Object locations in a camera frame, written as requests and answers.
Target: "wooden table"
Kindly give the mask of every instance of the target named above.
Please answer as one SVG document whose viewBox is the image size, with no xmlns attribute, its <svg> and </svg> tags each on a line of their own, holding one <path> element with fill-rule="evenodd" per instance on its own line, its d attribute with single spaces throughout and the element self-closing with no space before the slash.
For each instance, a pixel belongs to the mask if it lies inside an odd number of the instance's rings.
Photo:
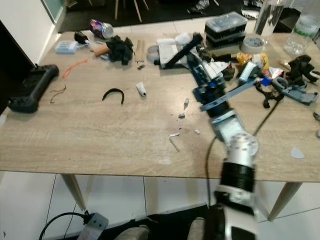
<svg viewBox="0 0 320 240">
<path fill-rule="evenodd" d="M 133 44 L 145 40 L 149 47 L 155 44 L 156 38 L 168 38 L 172 34 L 120 34 L 120 37 L 129 37 Z M 292 59 L 282 48 L 287 37 L 287 34 L 271 37 L 265 49 L 271 66 L 278 67 L 278 59 Z M 59 40 L 72 39 L 70 32 Z M 237 47 L 216 51 L 217 54 L 237 52 Z M 317 47 L 311 44 L 307 53 L 320 69 Z M 62 79 L 71 65 L 86 58 L 89 58 L 87 63 L 75 67 Z M 197 85 L 188 70 L 160 70 L 148 62 L 138 70 L 136 62 L 128 66 L 106 62 L 93 57 L 87 48 L 73 55 L 59 55 L 51 49 L 41 64 L 56 64 L 60 75 L 49 85 L 36 113 L 7 114 L 7 122 L 0 129 L 1 171 L 62 174 L 81 208 L 85 204 L 75 174 L 206 177 L 205 154 L 214 133 L 207 113 L 200 111 L 201 104 L 193 97 L 192 90 Z M 147 97 L 139 95 L 136 89 L 139 82 L 143 82 Z M 65 85 L 65 92 L 50 104 L 55 94 L 52 91 Z M 227 89 L 235 86 L 235 80 L 227 83 Z M 117 93 L 102 101 L 104 93 L 111 88 L 124 91 L 123 105 Z M 308 90 L 320 91 L 317 85 L 309 86 Z M 184 110 L 186 98 L 190 103 Z M 229 101 L 249 133 L 253 133 L 269 111 L 263 108 L 263 99 L 253 87 Z M 285 97 L 257 136 L 256 179 L 287 182 L 280 205 L 290 198 L 285 193 L 295 193 L 302 182 L 320 182 L 320 141 L 315 137 L 319 122 L 312 116 L 317 105 L 305 106 Z M 181 113 L 185 119 L 178 119 Z M 180 152 L 169 141 L 169 135 L 178 131 L 180 136 L 173 140 Z M 298 147 L 305 158 L 292 158 L 293 147 Z M 210 155 L 211 178 L 220 177 L 225 157 L 224 145 L 217 142 Z M 279 204 L 276 212 L 282 209 Z"/>
</svg>

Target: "dark floor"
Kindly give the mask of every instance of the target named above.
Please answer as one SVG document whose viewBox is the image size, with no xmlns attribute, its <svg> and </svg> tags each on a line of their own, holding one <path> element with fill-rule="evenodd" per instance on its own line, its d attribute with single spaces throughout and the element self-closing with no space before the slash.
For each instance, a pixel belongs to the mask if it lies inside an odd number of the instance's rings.
<svg viewBox="0 0 320 240">
<path fill-rule="evenodd" d="M 104 6 L 91 8 L 87 5 L 78 5 L 68 10 L 59 32 L 81 31 L 89 28 L 91 19 L 97 19 L 109 23 L 114 27 L 131 26 L 137 24 L 159 23 L 176 21 L 199 17 L 210 17 L 236 11 L 241 12 L 242 0 L 217 0 L 219 6 L 213 1 L 205 9 L 205 15 L 189 14 L 187 8 L 194 6 L 197 0 L 146 0 L 150 11 L 148 11 L 142 0 L 137 0 L 142 23 L 138 19 L 133 0 L 126 0 L 126 8 L 123 8 L 123 1 L 119 0 L 118 17 L 115 20 L 115 0 L 106 1 Z"/>
<path fill-rule="evenodd" d="M 199 217 L 205 218 L 207 214 L 208 208 L 206 205 L 170 214 L 155 214 L 145 220 L 132 220 L 123 225 L 104 230 L 99 240 L 113 240 L 123 231 L 140 225 L 146 225 L 150 229 L 149 240 L 186 240 L 193 220 Z M 65 240 L 76 240 L 77 238 L 76 236 L 65 238 Z"/>
</svg>

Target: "chair leg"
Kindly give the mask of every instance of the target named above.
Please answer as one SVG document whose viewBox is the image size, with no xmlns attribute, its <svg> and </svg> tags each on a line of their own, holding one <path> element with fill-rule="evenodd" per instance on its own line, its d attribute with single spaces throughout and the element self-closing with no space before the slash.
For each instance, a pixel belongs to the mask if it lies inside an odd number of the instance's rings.
<svg viewBox="0 0 320 240">
<path fill-rule="evenodd" d="M 146 9 L 149 11 L 149 7 L 148 7 L 148 5 L 147 5 L 146 0 L 142 0 L 142 1 L 143 1 L 144 5 L 145 5 Z"/>
<path fill-rule="evenodd" d="M 138 4 L 137 4 L 137 0 L 133 0 L 133 1 L 134 1 L 134 5 L 135 5 L 135 9 L 136 9 L 136 13 L 138 14 L 138 17 L 139 17 L 140 23 L 142 23 L 141 16 L 140 16 L 140 12 L 139 12 L 139 8 L 138 8 Z"/>
<path fill-rule="evenodd" d="M 119 0 L 115 0 L 115 10 L 114 10 L 114 19 L 117 20 L 118 18 L 118 6 L 119 6 Z"/>
</svg>

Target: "yellow object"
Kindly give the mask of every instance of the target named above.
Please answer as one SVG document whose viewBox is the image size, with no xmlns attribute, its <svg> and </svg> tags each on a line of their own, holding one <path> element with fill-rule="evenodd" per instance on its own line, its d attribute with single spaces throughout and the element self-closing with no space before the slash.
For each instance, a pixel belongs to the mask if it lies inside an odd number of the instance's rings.
<svg viewBox="0 0 320 240">
<path fill-rule="evenodd" d="M 268 70 L 270 65 L 269 65 L 269 60 L 268 56 L 265 53 L 260 53 L 260 54 L 247 54 L 243 52 L 239 52 L 236 55 L 236 59 L 238 60 L 239 64 L 241 66 L 245 65 L 247 62 L 251 61 L 255 64 L 259 64 L 263 66 L 263 70 Z"/>
</svg>

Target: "soda can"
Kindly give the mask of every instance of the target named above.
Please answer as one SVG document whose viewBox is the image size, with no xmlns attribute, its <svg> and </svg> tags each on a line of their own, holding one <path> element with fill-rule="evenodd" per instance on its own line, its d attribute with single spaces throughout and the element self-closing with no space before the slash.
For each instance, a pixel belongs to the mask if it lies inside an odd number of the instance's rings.
<svg viewBox="0 0 320 240">
<path fill-rule="evenodd" d="M 108 39 L 114 35 L 114 29 L 111 24 L 95 19 L 91 19 L 90 21 L 90 31 L 102 39 Z"/>
</svg>

